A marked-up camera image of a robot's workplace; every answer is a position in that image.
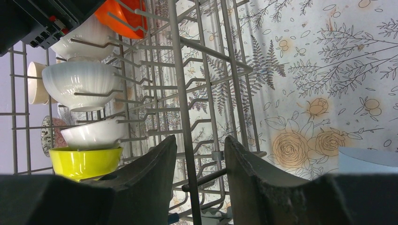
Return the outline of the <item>pink patterned bowl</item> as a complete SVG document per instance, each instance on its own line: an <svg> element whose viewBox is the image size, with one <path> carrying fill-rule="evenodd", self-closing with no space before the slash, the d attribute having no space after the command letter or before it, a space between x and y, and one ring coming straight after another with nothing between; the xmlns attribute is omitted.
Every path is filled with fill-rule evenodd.
<svg viewBox="0 0 398 225"><path fill-rule="evenodd" d="M67 143L61 134L59 126L66 126L66 122L62 119L52 118L46 116L42 121L41 129L41 143L43 150L49 150L53 147L67 147Z"/></svg>

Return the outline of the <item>orange bowl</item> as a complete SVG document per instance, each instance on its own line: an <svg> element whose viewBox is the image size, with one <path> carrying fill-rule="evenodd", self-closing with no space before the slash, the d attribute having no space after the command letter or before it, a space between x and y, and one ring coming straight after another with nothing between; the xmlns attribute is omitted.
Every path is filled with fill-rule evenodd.
<svg viewBox="0 0 398 225"><path fill-rule="evenodd" d="M94 14L103 25L108 26L114 32L130 39L143 39L145 33L142 28L147 29L146 18L131 12L124 5L132 10L146 11L143 0L122 0L120 3L115 0L107 0Z"/></svg>

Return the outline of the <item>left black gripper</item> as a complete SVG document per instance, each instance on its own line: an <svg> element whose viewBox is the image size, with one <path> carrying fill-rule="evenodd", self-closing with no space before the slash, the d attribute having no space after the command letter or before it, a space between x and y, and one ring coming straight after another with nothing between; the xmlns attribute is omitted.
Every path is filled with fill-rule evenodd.
<svg viewBox="0 0 398 225"><path fill-rule="evenodd" d="M48 49L83 24L102 0L2 0L0 54L17 42Z"/></svg>

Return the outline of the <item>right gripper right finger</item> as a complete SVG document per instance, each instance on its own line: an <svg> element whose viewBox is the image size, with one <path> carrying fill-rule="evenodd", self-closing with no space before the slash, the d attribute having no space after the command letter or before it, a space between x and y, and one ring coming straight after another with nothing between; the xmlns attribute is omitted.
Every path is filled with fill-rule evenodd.
<svg viewBox="0 0 398 225"><path fill-rule="evenodd" d="M395 225L396 174L328 173L306 180L248 151L233 136L224 143L236 225Z"/></svg>

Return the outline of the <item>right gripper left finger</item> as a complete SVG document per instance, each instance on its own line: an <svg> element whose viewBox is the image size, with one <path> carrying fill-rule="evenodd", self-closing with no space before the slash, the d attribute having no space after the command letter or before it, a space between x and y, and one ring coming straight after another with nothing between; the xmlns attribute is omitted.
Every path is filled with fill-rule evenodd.
<svg viewBox="0 0 398 225"><path fill-rule="evenodd" d="M170 225L177 144L168 136L145 155L99 180L2 175L3 225Z"/></svg>

